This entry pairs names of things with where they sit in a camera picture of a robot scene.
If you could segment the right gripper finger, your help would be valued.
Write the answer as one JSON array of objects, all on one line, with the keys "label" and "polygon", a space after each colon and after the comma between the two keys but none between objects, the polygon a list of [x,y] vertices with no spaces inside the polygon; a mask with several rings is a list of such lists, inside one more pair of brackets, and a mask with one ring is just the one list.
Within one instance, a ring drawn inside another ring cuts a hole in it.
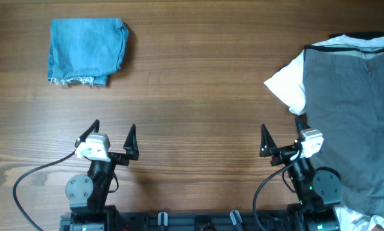
[{"label": "right gripper finger", "polygon": [[295,125],[299,133],[310,128],[310,126],[307,125],[300,117],[295,118]]},{"label": "right gripper finger", "polygon": [[270,157],[277,153],[277,146],[265,124],[261,125],[261,145],[259,156]]}]

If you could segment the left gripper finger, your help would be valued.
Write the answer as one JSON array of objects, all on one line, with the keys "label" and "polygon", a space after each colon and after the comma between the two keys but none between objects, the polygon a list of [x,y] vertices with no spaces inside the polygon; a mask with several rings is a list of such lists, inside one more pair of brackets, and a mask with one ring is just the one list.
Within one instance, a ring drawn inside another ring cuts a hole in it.
[{"label": "left gripper finger", "polygon": [[136,125],[133,124],[130,128],[130,131],[127,135],[125,143],[123,145],[123,149],[125,150],[125,155],[130,160],[138,160],[139,158],[139,148],[137,144],[136,137]]},{"label": "left gripper finger", "polygon": [[81,136],[79,136],[79,138],[77,138],[74,146],[75,148],[79,147],[79,145],[83,142],[85,142],[86,138],[92,133],[92,132],[95,132],[95,133],[98,133],[99,132],[99,129],[100,129],[100,121],[98,119],[96,119],[93,124],[90,125],[90,127],[84,131]]}]

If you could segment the grey shorts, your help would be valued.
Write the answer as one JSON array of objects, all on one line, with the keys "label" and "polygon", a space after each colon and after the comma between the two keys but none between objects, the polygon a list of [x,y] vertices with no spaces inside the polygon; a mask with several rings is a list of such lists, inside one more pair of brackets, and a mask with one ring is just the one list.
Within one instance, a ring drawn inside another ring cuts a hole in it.
[{"label": "grey shorts", "polygon": [[307,47],[308,124],[324,136],[313,163],[337,170],[342,203],[384,218],[384,48]]}]

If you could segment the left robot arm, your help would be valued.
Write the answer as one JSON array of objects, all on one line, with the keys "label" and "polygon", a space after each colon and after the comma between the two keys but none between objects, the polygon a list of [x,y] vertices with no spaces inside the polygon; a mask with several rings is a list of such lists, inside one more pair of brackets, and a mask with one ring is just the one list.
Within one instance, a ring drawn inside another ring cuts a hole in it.
[{"label": "left robot arm", "polygon": [[63,217],[60,229],[68,231],[128,230],[125,219],[116,206],[106,206],[107,196],[113,193],[111,182],[117,178],[115,168],[128,166],[139,158],[136,125],[132,125],[123,145],[124,153],[110,152],[110,141],[99,132],[100,121],[95,120],[75,142],[76,156],[91,161],[85,175],[75,175],[65,187],[71,215]]}]

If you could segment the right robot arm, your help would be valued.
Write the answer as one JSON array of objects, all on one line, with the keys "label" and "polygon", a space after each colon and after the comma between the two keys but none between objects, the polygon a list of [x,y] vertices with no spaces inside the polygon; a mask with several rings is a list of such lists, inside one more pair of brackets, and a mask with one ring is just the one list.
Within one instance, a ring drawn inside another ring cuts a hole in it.
[{"label": "right robot arm", "polygon": [[298,203],[290,204],[284,212],[284,230],[340,230],[334,206],[341,202],[341,176],[330,167],[314,168],[310,157],[320,152],[324,138],[321,131],[295,118],[298,138],[288,146],[277,147],[265,124],[261,125],[259,156],[270,157],[272,166],[283,165],[268,176],[257,188],[252,202],[252,212],[259,230],[266,230],[257,212],[257,198],[264,186],[275,176],[288,173]]}]

